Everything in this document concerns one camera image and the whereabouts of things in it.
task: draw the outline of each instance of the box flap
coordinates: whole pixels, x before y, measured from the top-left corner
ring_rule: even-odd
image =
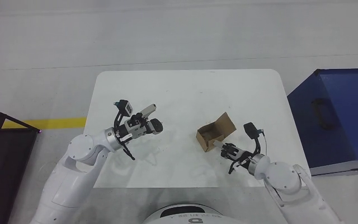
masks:
[[[196,139],[199,142],[201,148],[203,148],[203,150],[206,152],[206,150],[208,149],[208,145],[205,143],[204,138],[201,136],[201,134],[199,133],[199,131],[196,132]]]
[[[228,113],[226,112],[223,115],[221,115],[220,118],[218,118],[218,120],[214,122],[214,124],[216,128],[219,130],[219,132],[224,135],[224,138],[226,138],[236,130],[235,125],[229,118]]]

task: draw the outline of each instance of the black frame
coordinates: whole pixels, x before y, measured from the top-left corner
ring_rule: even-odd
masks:
[[[5,128],[10,120],[25,128]],[[0,112],[0,223],[7,223],[37,135],[41,130]]]

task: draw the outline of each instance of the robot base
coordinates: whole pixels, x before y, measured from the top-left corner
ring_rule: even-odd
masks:
[[[200,204],[177,204],[164,207],[151,214],[143,224],[240,224],[229,217],[222,216],[218,211]]]

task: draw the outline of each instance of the handle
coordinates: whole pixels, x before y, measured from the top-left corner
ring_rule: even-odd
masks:
[[[311,104],[313,107],[314,114],[318,118],[319,126],[324,130],[332,130],[335,126],[333,124],[328,124],[324,121],[321,110],[319,109],[319,106],[324,104],[324,100],[322,98],[316,98],[311,102]]]

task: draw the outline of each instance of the yellow floor line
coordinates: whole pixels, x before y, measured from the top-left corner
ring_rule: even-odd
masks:
[[[26,124],[38,129],[62,129],[62,128],[83,128],[86,124],[86,118],[59,118],[42,120],[23,120]],[[23,128],[23,126],[12,121],[6,120],[2,128]]]

